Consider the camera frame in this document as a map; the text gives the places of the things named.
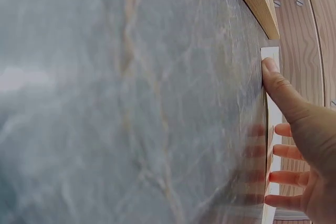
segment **marble veining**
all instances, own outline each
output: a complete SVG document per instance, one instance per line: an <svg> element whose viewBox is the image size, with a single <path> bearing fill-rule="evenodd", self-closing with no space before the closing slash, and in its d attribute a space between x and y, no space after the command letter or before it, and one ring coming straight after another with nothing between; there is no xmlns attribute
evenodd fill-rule
<svg viewBox="0 0 336 224"><path fill-rule="evenodd" d="M267 38L242 0L0 0L0 20L0 223L261 223Z"/></svg>

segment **finger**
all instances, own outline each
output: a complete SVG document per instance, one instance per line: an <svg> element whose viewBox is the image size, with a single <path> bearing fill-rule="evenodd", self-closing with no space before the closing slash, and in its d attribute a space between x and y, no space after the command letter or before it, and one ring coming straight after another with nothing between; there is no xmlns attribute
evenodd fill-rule
<svg viewBox="0 0 336 224"><path fill-rule="evenodd" d="M238 194L232 202L234 206L254 206L264 203L262 194Z"/></svg>
<svg viewBox="0 0 336 224"><path fill-rule="evenodd" d="M260 124L250 126L248 136L265 136L265 126Z"/></svg>
<svg viewBox="0 0 336 224"><path fill-rule="evenodd" d="M301 211L302 195L298 196L279 196L267 195L265 203L272 207L281 207L293 211Z"/></svg>
<svg viewBox="0 0 336 224"><path fill-rule="evenodd" d="M264 182L266 174L264 170L249 170L245 171L242 176L242 181L246 183Z"/></svg>
<svg viewBox="0 0 336 224"><path fill-rule="evenodd" d="M290 186L298 186L298 187L306 187L309 180L309 172L289 172L286 170L282 170L279 172L272 172L269 174L269 181L290 185Z"/></svg>
<svg viewBox="0 0 336 224"><path fill-rule="evenodd" d="M264 157L266 156L266 148L263 145L246 146L244 156L247 158Z"/></svg>
<svg viewBox="0 0 336 224"><path fill-rule="evenodd" d="M280 73L275 61L262 61L263 83L267 93L291 124L308 116L308 103Z"/></svg>
<svg viewBox="0 0 336 224"><path fill-rule="evenodd" d="M273 154L284 158L305 160L299 149L294 145L276 144L273 147Z"/></svg>
<svg viewBox="0 0 336 224"><path fill-rule="evenodd" d="M292 131L290 130L289 123L280 123L275 126L275 133L280 136L289 136L292 137Z"/></svg>

